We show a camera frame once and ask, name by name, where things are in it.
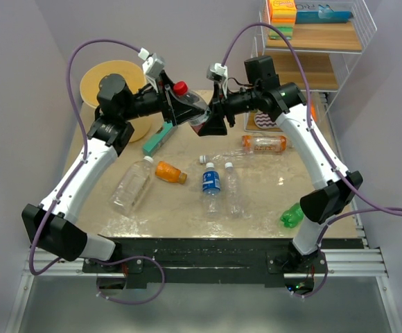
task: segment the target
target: yellow bowl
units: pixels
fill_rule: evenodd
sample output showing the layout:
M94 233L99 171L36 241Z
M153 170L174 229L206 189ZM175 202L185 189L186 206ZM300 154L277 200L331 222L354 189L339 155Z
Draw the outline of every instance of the yellow bowl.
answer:
M142 69L130 61L112 60L100 63L91 68L83 77L80 83L81 98L88 106L95 109L98 106L96 95L99 92L99 82L109 74L120 74L127 82L132 93L136 93L139 88L146 84ZM141 139L150 130L152 120L149 117L142 117L130 121L134 128L134 133L130 142Z

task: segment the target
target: bottle label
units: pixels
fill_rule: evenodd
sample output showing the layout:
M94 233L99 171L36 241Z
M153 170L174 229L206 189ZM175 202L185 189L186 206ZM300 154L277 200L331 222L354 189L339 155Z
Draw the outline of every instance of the bottle label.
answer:
M217 189L220 188L220 176L216 171L206 171L204 175L202 175L202 191L206 191L208 189Z
M279 145L270 145L270 146L257 146L254 147L255 151L276 151L280 152L281 147Z

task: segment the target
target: orange juice bottle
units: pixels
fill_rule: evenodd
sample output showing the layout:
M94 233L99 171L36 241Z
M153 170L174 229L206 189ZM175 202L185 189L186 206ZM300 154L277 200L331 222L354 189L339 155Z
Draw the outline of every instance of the orange juice bottle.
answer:
M283 135L276 137L259 137L243 135L243 147L254 152L282 153L292 144Z
M184 184L187 179L187 173L181 172L181 170L164 161L158 163L155 175L166 182L178 182L180 184Z

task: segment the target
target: green bottle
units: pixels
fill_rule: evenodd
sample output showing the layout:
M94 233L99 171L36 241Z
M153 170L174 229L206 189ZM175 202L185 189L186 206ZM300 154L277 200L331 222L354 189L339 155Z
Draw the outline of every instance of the green bottle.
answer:
M299 203L295 203L291 208L286 210L279 218L286 228L295 228L298 223L303 221L304 213Z

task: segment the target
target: clear plastic bottle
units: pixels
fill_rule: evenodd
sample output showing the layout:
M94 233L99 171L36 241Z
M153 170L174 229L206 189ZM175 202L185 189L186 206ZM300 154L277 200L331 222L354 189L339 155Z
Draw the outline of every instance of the clear plastic bottle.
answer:
M282 153L286 148L292 147L292 143L283 135L276 137L243 135L243 147L259 153Z
M110 200L116 211L125 216L132 213L148 189L152 168L153 159L150 156L132 164Z
M200 164L212 162L214 164L225 164L232 162L234 167L248 167L251 165L254 152L247 148L235 149L233 151L224 151L210 155L201 155Z
M206 171L202 175L202 205L208 216L220 213L220 176L215 171L213 163L206 164Z
M226 207L227 213L232 217L240 217L243 215L243 196L241 193L241 185L238 174L231 162L225 164L226 180Z
M198 133L198 131L202 128L202 126L210 116L209 106L200 95L192 90L189 90L187 84L184 81L175 83L173 86L173 91L182 101L189 104L194 104L199 108L205 110L204 114L189 121L189 125L196 133Z

